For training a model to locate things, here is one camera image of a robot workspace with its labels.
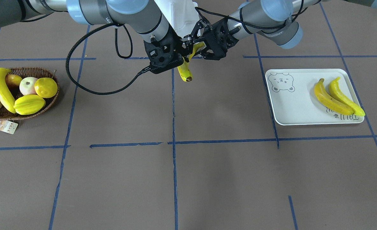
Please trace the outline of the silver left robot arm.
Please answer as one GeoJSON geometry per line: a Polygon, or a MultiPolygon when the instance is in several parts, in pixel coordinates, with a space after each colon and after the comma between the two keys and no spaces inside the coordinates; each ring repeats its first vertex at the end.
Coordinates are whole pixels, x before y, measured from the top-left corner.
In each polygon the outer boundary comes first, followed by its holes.
{"type": "Polygon", "coordinates": [[[253,34],[262,35],[280,48],[290,49],[303,36],[297,18],[317,4],[318,0],[254,0],[241,4],[230,15],[196,7],[200,20],[187,37],[188,44],[203,43],[205,47],[194,53],[215,61],[225,58],[239,40],[253,34]]]}

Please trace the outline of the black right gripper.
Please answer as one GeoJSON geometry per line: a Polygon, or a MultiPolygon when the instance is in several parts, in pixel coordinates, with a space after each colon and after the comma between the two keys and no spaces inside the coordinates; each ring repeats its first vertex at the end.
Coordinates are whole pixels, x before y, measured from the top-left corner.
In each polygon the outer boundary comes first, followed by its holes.
{"type": "Polygon", "coordinates": [[[195,54],[193,37],[184,37],[181,40],[173,30],[169,30],[159,41],[155,38],[150,42],[144,41],[144,47],[149,58],[149,71],[154,74],[179,67],[184,63],[184,59],[195,54]]]}

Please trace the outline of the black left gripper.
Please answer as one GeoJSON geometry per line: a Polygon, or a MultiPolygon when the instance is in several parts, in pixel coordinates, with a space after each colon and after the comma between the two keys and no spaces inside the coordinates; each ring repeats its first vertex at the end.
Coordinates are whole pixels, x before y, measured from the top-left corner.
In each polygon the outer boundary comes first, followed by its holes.
{"type": "Polygon", "coordinates": [[[207,19],[200,19],[188,35],[188,45],[194,45],[193,57],[219,61],[225,58],[228,50],[237,44],[238,39],[233,35],[239,31],[239,26],[229,29],[226,18],[212,25],[207,19]]]}

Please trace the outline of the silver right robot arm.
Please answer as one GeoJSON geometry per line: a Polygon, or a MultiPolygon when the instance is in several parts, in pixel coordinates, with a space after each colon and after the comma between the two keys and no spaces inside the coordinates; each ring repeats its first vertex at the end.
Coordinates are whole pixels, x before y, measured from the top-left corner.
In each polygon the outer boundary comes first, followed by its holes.
{"type": "Polygon", "coordinates": [[[0,0],[0,28],[54,12],[80,24],[130,25],[144,40],[155,74],[182,65],[193,52],[190,35],[177,35],[153,0],[0,0]]]}

